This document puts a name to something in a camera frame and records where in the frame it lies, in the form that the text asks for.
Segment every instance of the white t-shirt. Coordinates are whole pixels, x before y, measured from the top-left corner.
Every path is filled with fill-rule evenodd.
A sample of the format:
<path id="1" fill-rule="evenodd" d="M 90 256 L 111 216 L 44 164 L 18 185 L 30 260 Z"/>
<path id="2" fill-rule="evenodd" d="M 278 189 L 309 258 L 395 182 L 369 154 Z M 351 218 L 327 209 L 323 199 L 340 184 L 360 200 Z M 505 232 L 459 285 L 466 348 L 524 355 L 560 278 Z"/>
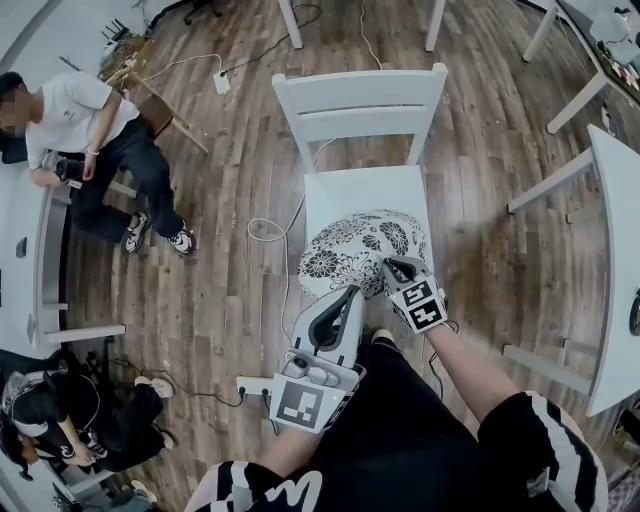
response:
<path id="1" fill-rule="evenodd" d="M 42 120 L 29 123 L 25 134 L 31 169 L 42 165 L 48 150 L 84 153 L 95 135 L 98 112 L 111 90 L 107 84 L 81 71 L 59 75 L 44 84 Z M 103 147 L 139 114 L 133 103 L 123 99 Z"/>

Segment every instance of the leg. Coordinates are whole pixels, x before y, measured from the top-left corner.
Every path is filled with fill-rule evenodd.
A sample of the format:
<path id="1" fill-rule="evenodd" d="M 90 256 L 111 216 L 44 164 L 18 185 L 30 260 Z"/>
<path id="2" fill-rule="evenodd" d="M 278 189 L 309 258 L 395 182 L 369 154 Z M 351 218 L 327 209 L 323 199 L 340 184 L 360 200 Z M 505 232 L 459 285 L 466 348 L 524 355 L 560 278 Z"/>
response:
<path id="1" fill-rule="evenodd" d="M 442 14 L 444 13 L 444 4 L 446 0 L 433 0 L 433 11 L 431 12 L 431 23 L 429 24 L 429 32 L 427 32 L 427 42 L 424 49 L 432 52 L 436 47 L 440 24 L 442 23 Z"/>
<path id="2" fill-rule="evenodd" d="M 289 36 L 291 36 L 291 44 L 293 44 L 293 47 L 296 49 L 302 48 L 302 36 L 300 36 L 296 15 L 293 13 L 293 8 L 291 7 L 291 0 L 278 0 L 278 3 L 280 4 L 280 11 L 284 17 L 284 23 L 289 31 Z"/>
<path id="3" fill-rule="evenodd" d="M 163 409 L 160 396 L 146 384 L 135 386 L 131 401 L 115 415 L 108 397 L 106 398 L 94 429 L 105 448 L 116 452 L 129 451 Z"/>
<path id="4" fill-rule="evenodd" d="M 131 215 L 103 203 L 117 166 L 109 158 L 98 157 L 95 176 L 83 182 L 71 195 L 71 219 L 74 225 L 112 244 L 117 244 L 131 223 Z"/>
<path id="5" fill-rule="evenodd" d="M 531 62 L 531 59 L 533 59 L 540 46 L 542 46 L 542 43 L 547 38 L 547 34 L 549 34 L 549 30 L 551 29 L 551 25 L 553 25 L 553 20 L 556 19 L 557 14 L 558 8 L 556 7 L 556 2 L 555 0 L 551 0 L 551 5 L 547 10 L 547 14 L 542 18 L 542 22 L 540 23 L 538 30 L 536 30 L 533 39 L 522 56 L 526 62 Z"/>
<path id="6" fill-rule="evenodd" d="M 502 348 L 502 355 L 516 363 L 520 363 L 521 365 L 530 368 L 540 375 L 544 375 L 545 377 L 555 380 L 560 384 L 564 384 L 571 389 L 575 389 L 583 395 L 589 395 L 591 390 L 590 379 L 585 379 L 584 377 L 580 377 L 565 368 L 561 368 L 555 364 L 545 361 L 540 356 L 532 354 L 528 350 L 523 350 L 514 345 L 505 345 Z"/>
<path id="7" fill-rule="evenodd" d="M 507 210 L 509 213 L 515 213 L 530 202 L 541 197 L 548 196 L 551 192 L 564 185 L 566 182 L 582 176 L 585 172 L 591 169 L 592 164 L 593 152 L 591 151 L 591 148 L 589 148 L 580 153 L 577 157 L 571 160 L 571 162 L 565 164 L 550 176 L 547 176 L 540 183 L 531 187 L 525 193 L 509 201 L 507 204 Z"/>
<path id="8" fill-rule="evenodd" d="M 325 433 L 318 457 L 370 449 L 359 441 L 379 432 L 390 438 L 446 433 L 473 439 L 390 339 L 377 338 L 371 345 L 362 345 L 358 363 L 367 369 L 367 375 Z"/>
<path id="9" fill-rule="evenodd" d="M 105 149 L 110 158 L 126 165 L 139 183 L 140 191 L 147 196 L 151 222 L 157 233 L 164 238 L 178 234 L 183 220 L 173 209 L 169 163 L 151 139 L 142 116 L 127 123 Z"/>
<path id="10" fill-rule="evenodd" d="M 206 146 L 200 142 L 198 139 L 195 138 L 195 136 L 193 135 L 193 133 L 191 133 L 189 130 L 187 130 L 184 125 L 182 123 L 180 123 L 177 119 L 172 119 L 171 120 L 171 125 L 178 130 L 180 133 L 182 133 L 187 139 L 189 139 L 191 142 L 193 142 L 196 146 L 198 146 L 205 155 L 209 154 L 209 150 L 206 148 Z"/>
<path id="11" fill-rule="evenodd" d="M 591 98 L 598 94 L 602 88 L 607 85 L 607 77 L 602 71 L 598 71 L 596 75 L 589 81 L 584 88 L 576 94 L 566 107 L 554 117 L 547 125 L 547 131 L 551 134 L 556 133 L 562 126 L 575 116 L 582 107 L 584 107 Z"/>
<path id="12" fill-rule="evenodd" d="M 162 435 L 149 425 L 139 432 L 129 449 L 122 452 L 109 450 L 106 458 L 100 459 L 97 464 L 102 469 L 118 473 L 155 457 L 163 448 Z"/>

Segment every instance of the white chair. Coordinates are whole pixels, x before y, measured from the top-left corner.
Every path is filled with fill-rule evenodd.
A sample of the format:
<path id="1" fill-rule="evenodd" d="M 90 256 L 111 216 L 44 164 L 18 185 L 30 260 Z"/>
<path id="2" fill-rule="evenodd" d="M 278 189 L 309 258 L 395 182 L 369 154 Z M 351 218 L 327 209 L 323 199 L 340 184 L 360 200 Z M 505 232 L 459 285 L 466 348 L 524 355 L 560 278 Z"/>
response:
<path id="1" fill-rule="evenodd" d="M 430 241 L 418 161 L 440 101 L 447 68 L 358 71 L 272 83 L 298 145 L 305 172 L 307 239 L 349 215 L 389 209 L 411 215 Z M 316 173 L 310 142 L 373 135 L 413 135 L 407 164 Z M 425 254 L 433 269 L 431 251 Z"/>

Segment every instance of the person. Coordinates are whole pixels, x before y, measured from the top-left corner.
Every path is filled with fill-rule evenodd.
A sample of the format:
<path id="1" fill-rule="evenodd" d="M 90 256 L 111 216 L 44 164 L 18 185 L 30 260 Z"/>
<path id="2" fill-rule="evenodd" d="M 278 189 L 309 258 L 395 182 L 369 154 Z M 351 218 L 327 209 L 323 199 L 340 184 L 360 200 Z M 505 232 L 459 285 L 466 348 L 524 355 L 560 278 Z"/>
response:
<path id="1" fill-rule="evenodd" d="M 195 239 L 174 211 L 169 164 L 154 144 L 145 119 L 135 105 L 83 72 L 66 73 L 35 93 L 14 72 L 0 75 L 0 129 L 26 138 L 32 181 L 59 187 L 60 178 L 43 167 L 49 150 L 81 154 L 82 188 L 74 190 L 71 218 L 80 230 L 137 251 L 150 224 L 180 253 L 188 254 Z M 131 171 L 147 197 L 149 215 L 133 215 L 103 204 L 119 168 Z"/>
<path id="2" fill-rule="evenodd" d="M 171 434 L 153 424 L 162 399 L 173 394 L 164 379 L 137 377 L 131 401 L 114 411 L 108 392 L 80 373 L 16 372 L 2 394 L 0 447 L 23 477 L 39 458 L 123 471 L 175 446 Z"/>
<path id="3" fill-rule="evenodd" d="M 480 422 L 477 440 L 378 330 L 333 426 L 287 428 L 258 461 L 214 466 L 185 512 L 606 510 L 602 464 L 564 411 L 520 391 L 448 326 L 427 337 Z"/>

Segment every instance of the cable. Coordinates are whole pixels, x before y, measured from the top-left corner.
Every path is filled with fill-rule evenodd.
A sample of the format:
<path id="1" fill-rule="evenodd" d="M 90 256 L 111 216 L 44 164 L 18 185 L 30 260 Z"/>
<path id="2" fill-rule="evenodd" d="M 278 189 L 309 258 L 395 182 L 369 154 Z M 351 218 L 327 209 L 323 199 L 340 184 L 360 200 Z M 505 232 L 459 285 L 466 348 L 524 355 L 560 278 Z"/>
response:
<path id="1" fill-rule="evenodd" d="M 189 396 L 205 396 L 205 397 L 212 397 L 215 398 L 216 400 L 218 400 L 218 402 L 227 405 L 229 407 L 240 407 L 242 405 L 242 403 L 244 402 L 244 393 L 239 393 L 240 394 L 240 401 L 237 404 L 230 404 L 229 402 L 223 400 L 222 398 L 220 398 L 216 393 L 202 393 L 200 391 L 189 391 L 187 388 L 185 388 L 184 386 L 182 386 L 177 380 L 176 378 L 171 375 L 171 373 L 169 373 L 168 370 L 165 369 L 155 369 L 155 368 L 138 368 L 135 364 L 133 364 L 131 361 L 129 361 L 128 359 L 120 359 L 118 357 L 114 358 L 114 359 L 110 359 L 110 361 L 120 367 L 123 368 L 133 368 L 135 371 L 138 372 L 138 374 L 140 375 L 144 375 L 145 372 L 146 373 L 163 373 L 165 374 L 167 377 L 169 377 L 171 379 L 171 381 L 173 382 L 173 384 L 182 392 L 186 393 Z"/>
<path id="2" fill-rule="evenodd" d="M 218 55 L 217 53 L 208 53 L 207 55 L 196 55 L 195 57 L 189 57 L 188 59 L 177 60 L 175 62 L 172 62 L 172 63 L 168 64 L 167 66 L 165 66 L 162 71 L 159 71 L 155 75 L 148 76 L 147 78 L 143 78 L 143 80 L 145 82 L 147 80 L 152 80 L 153 78 L 156 78 L 156 77 L 160 76 L 167 69 L 169 69 L 171 66 L 175 66 L 176 64 L 184 64 L 185 62 L 189 62 L 190 60 L 206 59 L 206 58 L 209 58 L 209 57 L 218 57 L 218 60 L 220 61 L 220 67 L 218 68 L 218 73 L 222 72 L 222 57 L 220 57 L 220 55 Z"/>
<path id="3" fill-rule="evenodd" d="M 264 402 L 264 406 L 267 408 L 267 412 L 269 413 L 269 416 L 271 416 L 271 408 L 269 407 L 269 402 L 267 402 L 267 395 L 264 392 L 262 393 L 262 401 Z M 278 432 L 278 426 L 276 425 L 276 422 L 273 421 L 271 418 L 269 418 L 269 421 L 271 422 L 271 428 L 273 428 L 273 433 L 276 436 L 279 436 L 280 432 Z"/>
<path id="4" fill-rule="evenodd" d="M 362 4 L 360 5 L 360 35 L 362 36 L 362 39 L 365 40 L 365 42 L 367 43 L 367 46 L 369 47 L 369 53 L 371 54 L 371 56 L 376 59 L 376 62 L 378 63 L 378 67 L 380 68 L 380 71 L 383 70 L 382 68 L 382 64 L 380 63 L 380 59 L 376 56 L 375 53 L 373 53 L 373 50 L 371 49 L 371 43 L 369 43 L 369 40 L 367 39 L 367 36 L 364 35 L 364 4 L 367 0 L 362 0 Z"/>
<path id="5" fill-rule="evenodd" d="M 318 159 L 318 155 L 320 154 L 320 152 L 326 148 L 329 144 L 331 144 L 333 141 L 335 141 L 336 139 L 331 139 L 328 142 L 325 142 L 322 146 L 320 146 L 320 149 L 318 149 L 318 151 L 316 151 L 315 156 L 313 157 L 313 163 L 316 163 L 316 160 Z M 272 220 L 269 219 L 265 219 L 262 217 L 257 217 L 255 219 L 251 219 L 249 221 L 249 224 L 247 224 L 247 233 L 248 235 L 253 238 L 254 240 L 258 241 L 258 242 L 277 242 L 278 240 L 283 240 L 284 239 L 284 270 L 285 270 L 285 278 L 286 278 L 286 283 L 285 283 L 285 288 L 284 288 L 284 298 L 282 299 L 282 312 L 280 314 L 280 330 L 282 331 L 282 334 L 284 334 L 285 338 L 287 338 L 289 341 L 291 341 L 291 336 L 289 336 L 287 334 L 287 332 L 284 330 L 284 313 L 285 310 L 287 309 L 287 299 L 289 297 L 289 238 L 287 236 L 287 234 L 289 233 L 289 231 L 291 230 L 291 227 L 293 226 L 294 222 L 296 221 L 296 219 L 298 218 L 298 214 L 300 213 L 300 210 L 302 210 L 302 205 L 304 204 L 304 196 L 302 196 L 302 199 L 300 199 L 300 203 L 298 204 L 298 207 L 296 208 L 295 213 L 293 214 L 293 217 L 291 217 L 291 221 L 289 221 L 289 224 L 287 225 L 286 229 L 282 229 L 282 226 L 280 226 L 279 224 L 273 222 Z M 251 226 L 253 226 L 254 223 L 257 222 L 261 222 L 263 223 L 263 225 L 269 225 L 269 226 L 273 226 L 274 228 L 276 228 L 277 231 L 279 231 L 279 234 L 277 234 L 275 237 L 273 238 L 264 238 L 264 237 L 260 237 L 256 234 L 254 234 L 251 231 Z"/>
<path id="6" fill-rule="evenodd" d="M 436 369 L 433 367 L 433 363 L 435 362 L 436 359 L 438 359 L 438 354 L 434 352 L 433 355 L 429 358 L 429 368 L 431 368 L 431 372 L 433 373 L 433 376 L 438 381 L 439 389 L 440 389 L 438 395 L 440 396 L 440 401 L 442 402 L 442 398 L 444 394 L 444 386 L 442 384 L 442 379 L 440 378 L 440 375 L 438 375 L 438 372 L 436 372 Z"/>
<path id="7" fill-rule="evenodd" d="M 309 21 L 305 21 L 302 25 L 298 25 L 298 28 L 304 28 L 307 25 L 309 25 L 310 23 L 313 23 L 314 21 L 319 20 L 320 16 L 322 16 L 322 13 L 324 12 L 322 10 L 322 7 L 320 7 L 319 5 L 314 5 L 314 4 L 298 4 L 293 8 L 293 11 L 295 12 L 295 10 L 298 7 L 313 7 L 314 9 L 317 10 L 317 14 L 313 18 L 311 18 Z M 238 64 L 237 66 L 233 66 L 232 68 L 225 69 L 224 71 L 221 72 L 222 76 L 227 74 L 229 71 L 233 71 L 234 69 L 241 68 L 243 66 L 246 66 L 247 64 L 251 64 L 252 62 L 256 62 L 256 61 L 260 60 L 262 57 L 264 57 L 271 50 L 274 50 L 282 41 L 284 41 L 285 39 L 288 39 L 289 37 L 291 37 L 289 34 L 287 34 L 286 36 L 282 36 L 280 39 L 278 39 L 278 41 L 273 46 L 270 46 L 269 48 L 267 48 L 258 57 L 254 57 L 253 59 L 249 59 L 246 62 L 241 62 L 240 64 Z"/>

